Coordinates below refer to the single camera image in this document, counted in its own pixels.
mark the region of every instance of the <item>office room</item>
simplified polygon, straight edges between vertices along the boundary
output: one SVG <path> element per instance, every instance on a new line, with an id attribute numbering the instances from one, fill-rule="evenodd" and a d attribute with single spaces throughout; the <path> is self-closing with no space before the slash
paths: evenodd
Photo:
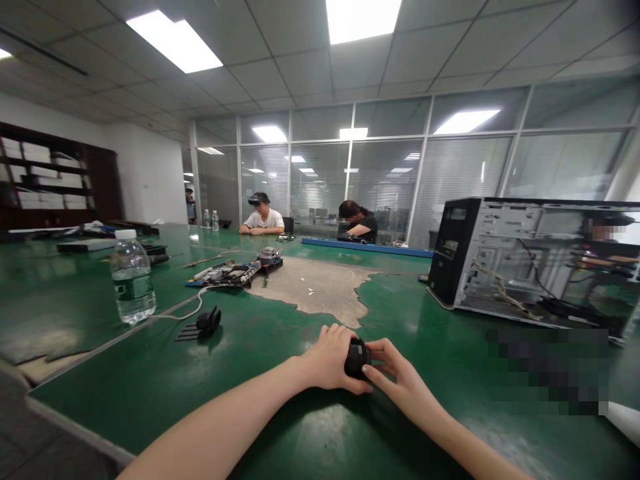
<path id="1" fill-rule="evenodd" d="M 637 2 L 0 12 L 0 479 L 639 478 Z"/>

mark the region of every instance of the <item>glass partition wall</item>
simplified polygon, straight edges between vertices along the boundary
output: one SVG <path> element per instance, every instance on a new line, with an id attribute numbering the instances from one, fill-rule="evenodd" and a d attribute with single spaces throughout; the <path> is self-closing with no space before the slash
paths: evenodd
<path id="1" fill-rule="evenodd" d="M 448 200 L 604 200 L 639 105 L 626 76 L 198 120 L 199 210 L 236 229 L 262 191 L 297 234 L 332 238 L 352 199 L 378 243 L 430 248 Z"/>

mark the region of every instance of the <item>water bottle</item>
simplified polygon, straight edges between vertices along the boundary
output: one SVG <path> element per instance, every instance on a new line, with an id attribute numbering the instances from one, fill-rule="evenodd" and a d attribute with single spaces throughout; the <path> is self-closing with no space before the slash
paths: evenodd
<path id="1" fill-rule="evenodd" d="M 220 231 L 220 224 L 218 224 L 218 210 L 211 211 L 211 228 L 213 228 L 213 231 Z"/>
<path id="2" fill-rule="evenodd" d="M 155 293 L 151 284 L 151 262 L 135 230 L 116 230 L 118 240 L 111 257 L 111 278 L 120 320 L 130 325 L 155 312 Z"/>
<path id="3" fill-rule="evenodd" d="M 209 216 L 209 209 L 205 209 L 203 223 L 204 228 L 211 228 L 211 217 Z"/>

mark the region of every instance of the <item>open computer tower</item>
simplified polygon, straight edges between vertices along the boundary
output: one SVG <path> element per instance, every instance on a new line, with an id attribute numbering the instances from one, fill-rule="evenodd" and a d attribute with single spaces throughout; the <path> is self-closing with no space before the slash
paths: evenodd
<path id="1" fill-rule="evenodd" d="M 640 235 L 621 235 L 635 219 L 640 203 L 448 201 L 427 289 L 444 308 L 624 342 L 640 317 Z"/>

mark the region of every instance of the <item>bottle label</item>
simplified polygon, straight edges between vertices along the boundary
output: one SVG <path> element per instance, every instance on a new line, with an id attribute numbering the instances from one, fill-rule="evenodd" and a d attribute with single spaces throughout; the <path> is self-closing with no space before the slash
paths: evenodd
<path id="1" fill-rule="evenodd" d="M 115 297 L 118 301 L 137 300 L 153 292 L 151 274 L 124 280 L 114 280 Z"/>

